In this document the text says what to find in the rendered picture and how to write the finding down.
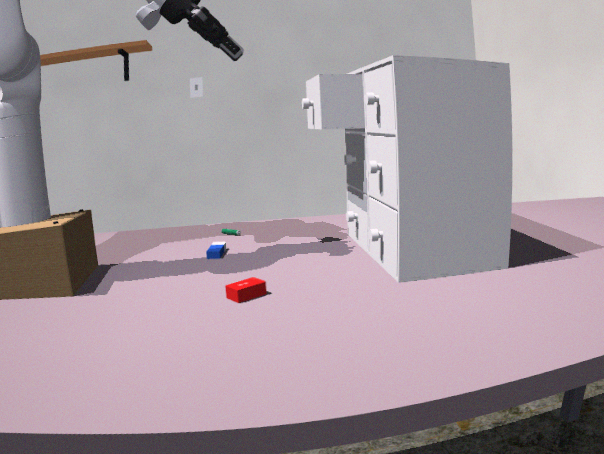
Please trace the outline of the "white chest of drawers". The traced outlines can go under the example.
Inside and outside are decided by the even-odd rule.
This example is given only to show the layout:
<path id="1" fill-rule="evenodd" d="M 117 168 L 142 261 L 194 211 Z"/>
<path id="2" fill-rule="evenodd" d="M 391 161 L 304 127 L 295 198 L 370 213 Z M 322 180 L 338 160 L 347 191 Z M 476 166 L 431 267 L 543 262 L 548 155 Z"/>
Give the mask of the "white chest of drawers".
<path id="1" fill-rule="evenodd" d="M 396 130 L 366 122 L 364 73 L 392 64 Z M 398 205 L 368 194 L 368 250 L 398 283 L 508 269 L 512 213 L 509 63 L 393 55 L 362 74 L 365 128 L 396 134 Z M 353 132 L 359 131 L 359 132 Z M 346 136 L 345 136 L 346 154 Z M 370 253 L 369 199 L 398 210 L 397 277 Z"/>

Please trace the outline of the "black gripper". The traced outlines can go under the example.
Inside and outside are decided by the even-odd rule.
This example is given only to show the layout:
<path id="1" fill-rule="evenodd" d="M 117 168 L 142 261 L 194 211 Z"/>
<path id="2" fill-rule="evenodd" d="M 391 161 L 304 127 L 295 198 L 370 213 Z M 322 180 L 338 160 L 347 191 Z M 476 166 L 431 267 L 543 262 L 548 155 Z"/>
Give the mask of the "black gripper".
<path id="1" fill-rule="evenodd" d="M 177 24 L 182 19 L 187 19 L 188 25 L 192 28 L 189 27 L 194 32 L 197 32 L 214 47 L 220 48 L 233 61 L 237 61 L 243 55 L 244 49 L 228 36 L 229 34 L 225 27 L 208 12 L 209 10 L 203 6 L 195 6 L 195 4 L 198 5 L 200 1 L 201 0 L 166 0 L 159 13 L 171 24 Z"/>

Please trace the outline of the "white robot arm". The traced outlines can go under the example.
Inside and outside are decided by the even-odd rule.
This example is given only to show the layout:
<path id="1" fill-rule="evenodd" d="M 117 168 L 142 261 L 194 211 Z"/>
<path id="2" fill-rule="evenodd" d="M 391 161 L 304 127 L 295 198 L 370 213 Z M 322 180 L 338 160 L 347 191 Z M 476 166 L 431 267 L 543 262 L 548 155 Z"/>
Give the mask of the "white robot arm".
<path id="1" fill-rule="evenodd" d="M 151 30 L 166 0 L 136 12 Z M 51 218 L 41 124 L 41 61 L 20 0 L 0 0 L 0 228 Z"/>

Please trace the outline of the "red 9v battery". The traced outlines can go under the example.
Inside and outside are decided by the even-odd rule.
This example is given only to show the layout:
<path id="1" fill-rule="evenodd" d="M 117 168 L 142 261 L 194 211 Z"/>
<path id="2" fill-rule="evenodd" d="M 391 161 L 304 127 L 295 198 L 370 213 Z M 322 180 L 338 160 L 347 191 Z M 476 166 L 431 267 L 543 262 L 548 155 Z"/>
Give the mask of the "red 9v battery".
<path id="1" fill-rule="evenodd" d="M 225 285 L 226 297 L 241 303 L 266 294 L 266 281 L 249 278 L 236 283 Z"/>

